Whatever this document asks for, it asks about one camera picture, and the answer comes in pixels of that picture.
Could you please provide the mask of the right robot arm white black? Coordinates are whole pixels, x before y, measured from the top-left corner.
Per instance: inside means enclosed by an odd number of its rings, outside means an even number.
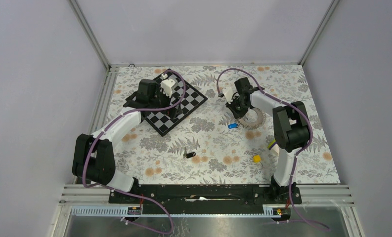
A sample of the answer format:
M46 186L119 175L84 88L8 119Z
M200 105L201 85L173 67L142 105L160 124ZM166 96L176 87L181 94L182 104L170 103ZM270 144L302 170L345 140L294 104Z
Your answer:
M283 203L294 193L294 174L297 156L312 141L313 134L305 105L301 101L284 102L272 95L266 95L261 87L253 87L248 78L235 83L236 89L223 88L220 96L226 99L226 107L235 119L242 120L250 109L257 109L272 116L278 162L270 180L269 197L276 203Z

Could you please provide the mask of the blue key tag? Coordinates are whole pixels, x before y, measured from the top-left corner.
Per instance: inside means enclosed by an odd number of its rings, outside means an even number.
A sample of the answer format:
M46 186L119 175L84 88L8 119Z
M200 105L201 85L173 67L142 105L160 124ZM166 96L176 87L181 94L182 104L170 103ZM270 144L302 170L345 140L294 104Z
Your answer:
M238 127L239 127L238 123L231 123L231 124L228 125L228 129L236 129Z

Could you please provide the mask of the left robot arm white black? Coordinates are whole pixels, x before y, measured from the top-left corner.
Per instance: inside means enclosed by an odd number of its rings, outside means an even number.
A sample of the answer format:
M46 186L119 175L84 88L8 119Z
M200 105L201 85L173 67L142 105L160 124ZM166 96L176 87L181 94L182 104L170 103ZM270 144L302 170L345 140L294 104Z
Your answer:
M72 165L73 175L82 181L93 181L121 191L121 197L128 203L139 198L134 178L116 169L114 148L133 128L141 124L152 112L166 112L176 115L179 102L171 103L175 79L155 81L143 79L138 89L126 98L120 114L93 134L81 134L76 139Z

